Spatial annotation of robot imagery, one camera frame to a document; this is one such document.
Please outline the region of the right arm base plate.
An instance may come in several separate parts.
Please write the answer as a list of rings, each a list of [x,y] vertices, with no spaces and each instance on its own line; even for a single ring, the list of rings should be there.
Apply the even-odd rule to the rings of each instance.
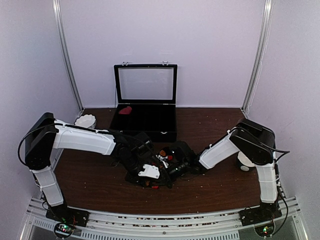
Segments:
[[[242,226],[255,225],[263,222],[271,221],[274,218],[282,216],[281,210],[271,211],[263,209],[261,206],[254,208],[245,208],[239,211],[239,218]]]

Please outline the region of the black red orange argyle sock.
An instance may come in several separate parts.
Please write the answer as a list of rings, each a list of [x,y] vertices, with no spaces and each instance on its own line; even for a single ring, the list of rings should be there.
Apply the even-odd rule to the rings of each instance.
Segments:
[[[161,155],[161,156],[168,156],[168,163],[169,165],[171,164],[171,161],[173,160],[173,155],[169,151],[169,147],[164,147],[162,148],[156,155]],[[168,188],[172,188],[174,179],[171,179],[167,169],[163,165],[163,163],[156,157],[154,158],[152,162],[144,163],[152,166],[156,166],[159,169],[160,172],[160,177],[158,179],[154,178],[149,178],[149,177],[142,177],[144,180],[144,185],[145,187],[153,188],[153,189],[158,189],[159,186],[167,186]]]

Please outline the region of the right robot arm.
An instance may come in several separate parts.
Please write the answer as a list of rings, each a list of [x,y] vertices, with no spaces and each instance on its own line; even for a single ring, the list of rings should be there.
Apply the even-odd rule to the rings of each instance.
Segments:
[[[277,211],[280,174],[276,153],[286,155],[289,151],[276,149],[275,133],[270,128],[243,118],[222,138],[198,154],[184,141],[176,141],[165,153],[176,161],[168,168],[173,179],[186,172],[203,174],[234,154],[242,155],[244,159],[241,164],[257,170],[260,206],[256,216],[266,221]]]

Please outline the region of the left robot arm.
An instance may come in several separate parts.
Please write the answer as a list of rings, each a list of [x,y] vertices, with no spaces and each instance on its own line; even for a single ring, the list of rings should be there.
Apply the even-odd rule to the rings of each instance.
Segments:
[[[144,132],[131,136],[115,130],[86,128],[58,120],[46,112],[20,141],[17,157],[32,172],[49,210],[61,222],[67,222],[72,211],[52,168],[52,150],[110,156],[124,166],[133,183],[171,188],[173,181],[152,148],[152,141]]]

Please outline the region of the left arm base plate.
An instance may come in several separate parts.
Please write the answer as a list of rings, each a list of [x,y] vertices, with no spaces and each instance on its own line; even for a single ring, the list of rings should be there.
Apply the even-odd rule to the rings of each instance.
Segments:
[[[49,209],[45,217],[71,226],[86,227],[90,213],[86,210],[73,208]]]

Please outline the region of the maroon purple striped sock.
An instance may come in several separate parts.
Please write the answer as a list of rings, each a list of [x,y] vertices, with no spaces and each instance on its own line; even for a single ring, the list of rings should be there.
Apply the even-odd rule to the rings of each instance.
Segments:
[[[119,114],[119,115],[130,115],[131,112],[132,112],[132,108],[131,108],[130,106],[127,106],[127,107],[121,109],[121,110],[118,112],[118,114]]]

